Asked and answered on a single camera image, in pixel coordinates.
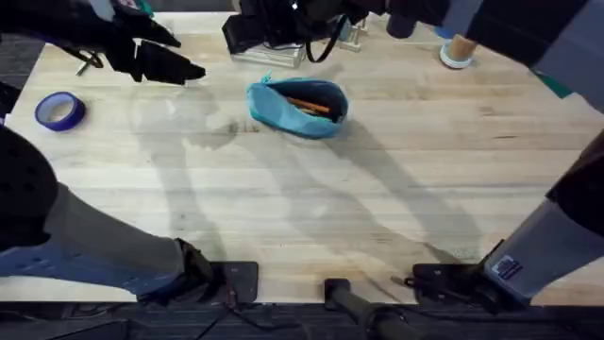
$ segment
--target gray robot arm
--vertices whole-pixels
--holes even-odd
[[[211,263],[180,239],[98,211],[57,178],[28,141],[0,127],[0,277],[32,276],[125,289],[139,300],[256,298],[258,264]]]

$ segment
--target black bracket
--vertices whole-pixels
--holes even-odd
[[[470,305],[495,315],[503,311],[519,311],[530,301],[519,301],[482,274],[479,264],[416,264],[413,277],[404,284],[415,293],[423,306]]]
[[[258,297],[259,266],[255,262],[210,262],[217,290],[209,302],[252,303]]]

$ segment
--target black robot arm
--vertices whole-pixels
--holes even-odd
[[[52,43],[65,52],[103,67],[103,53],[117,72],[135,81],[184,84],[205,75],[205,70],[156,43],[180,47],[180,42],[146,13],[117,0],[3,0],[0,32],[16,33]],[[143,39],[140,45],[134,39]]]

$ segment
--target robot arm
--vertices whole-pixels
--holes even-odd
[[[0,277],[102,284],[159,303],[256,299],[257,263],[211,263],[180,239],[98,211],[57,181],[35,146],[2,126],[0,163]]]
[[[115,71],[137,82],[145,76],[182,85],[205,75],[203,68],[156,44],[180,47],[165,27],[118,0],[5,0],[0,2],[0,32],[52,43],[99,68],[101,60],[82,51],[103,53]],[[140,45],[136,38],[143,39]]]

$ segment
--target black mount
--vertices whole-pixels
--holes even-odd
[[[402,284],[413,289],[420,305],[471,305],[493,315],[525,309],[528,301],[518,301],[483,274],[487,255],[478,264],[419,263],[413,266],[413,277]]]

